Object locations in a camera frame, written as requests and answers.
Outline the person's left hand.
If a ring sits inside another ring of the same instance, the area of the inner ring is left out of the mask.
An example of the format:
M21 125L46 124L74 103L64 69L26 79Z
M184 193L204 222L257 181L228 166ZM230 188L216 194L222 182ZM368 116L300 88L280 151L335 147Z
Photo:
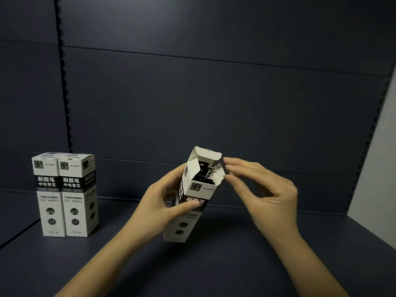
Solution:
M178 166L151 184L141 198L134 213L126 224L132 240L143 245L163 232L176 217L167 217L165 201L177 190L186 163Z

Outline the person's right hand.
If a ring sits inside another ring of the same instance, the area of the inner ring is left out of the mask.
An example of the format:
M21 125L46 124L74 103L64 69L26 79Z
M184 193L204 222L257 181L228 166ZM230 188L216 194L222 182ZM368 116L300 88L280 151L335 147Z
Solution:
M224 157L224 179L248 209L258 230L269 242L300 237L296 186L260 163Z

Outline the white refill box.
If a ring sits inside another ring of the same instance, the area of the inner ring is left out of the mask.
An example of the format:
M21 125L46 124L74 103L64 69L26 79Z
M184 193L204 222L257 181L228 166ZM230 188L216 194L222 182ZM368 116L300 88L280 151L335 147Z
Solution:
M224 179L225 172L220 164L221 158L222 153L220 152L215 152L198 146L193 148L189 159L186 162L178 190L173 198L172 206L191 200L199 200L201 207L186 214L182 214L172 220L167 225L163 233L163 240L165 242L185 243L189 238L197 221L200 219L203 210L209 203L217 187ZM200 171L198 161L209 163L209 167L213 168L212 179L214 180L215 185L192 180Z
M47 152L32 157L43 236L66 237L62 183L58 159L65 153Z
M99 224L93 154L62 154L58 159L67 236L88 237Z

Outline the person's right forearm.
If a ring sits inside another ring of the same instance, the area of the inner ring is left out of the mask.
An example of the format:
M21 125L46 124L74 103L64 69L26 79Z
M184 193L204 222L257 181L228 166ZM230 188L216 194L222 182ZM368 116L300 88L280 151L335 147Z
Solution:
M263 235L288 272L299 297L350 297L298 230Z

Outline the person's left forearm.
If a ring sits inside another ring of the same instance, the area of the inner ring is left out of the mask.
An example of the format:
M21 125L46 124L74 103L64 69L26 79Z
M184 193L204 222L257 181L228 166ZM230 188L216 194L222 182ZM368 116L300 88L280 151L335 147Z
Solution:
M54 297L105 297L136 250L163 230L125 225Z

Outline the black pen refills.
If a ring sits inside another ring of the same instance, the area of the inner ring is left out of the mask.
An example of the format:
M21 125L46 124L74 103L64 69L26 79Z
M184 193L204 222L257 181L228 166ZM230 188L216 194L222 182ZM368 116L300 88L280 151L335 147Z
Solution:
M199 181L202 183L215 185L213 177L213 168L209 167L209 163L204 161L198 161L200 165L200 171L193 177L192 180Z

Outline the closed white refill box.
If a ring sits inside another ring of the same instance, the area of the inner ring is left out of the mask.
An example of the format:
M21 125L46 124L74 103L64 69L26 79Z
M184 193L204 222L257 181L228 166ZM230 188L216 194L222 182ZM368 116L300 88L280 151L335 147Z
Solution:
M66 237L62 183L58 159L65 153L47 152L32 157L43 236Z
M58 159L67 236L88 237L99 224L93 154L62 154Z

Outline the dark shelf upright with slots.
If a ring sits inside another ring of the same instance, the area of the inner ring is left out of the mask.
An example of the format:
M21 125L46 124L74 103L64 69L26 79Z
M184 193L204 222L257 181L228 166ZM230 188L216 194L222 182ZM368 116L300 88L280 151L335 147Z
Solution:
M68 143L68 152L73 153L73 141L72 141L72 130L71 130L71 119L70 119L70 108L69 108L69 99L68 99L68 90L67 90L67 79L66 79L66 70L65 70L65 53L64 53L64 40L62 34L62 22L61 22L61 7L60 0L53 0L54 10L55 10L55 20L56 20L56 31L57 31L57 47L59 54L59 63L60 63L60 71L61 71L61 85L62 85L62 99L63 106L65 112L65 121L66 121L66 129L67 129L67 143Z

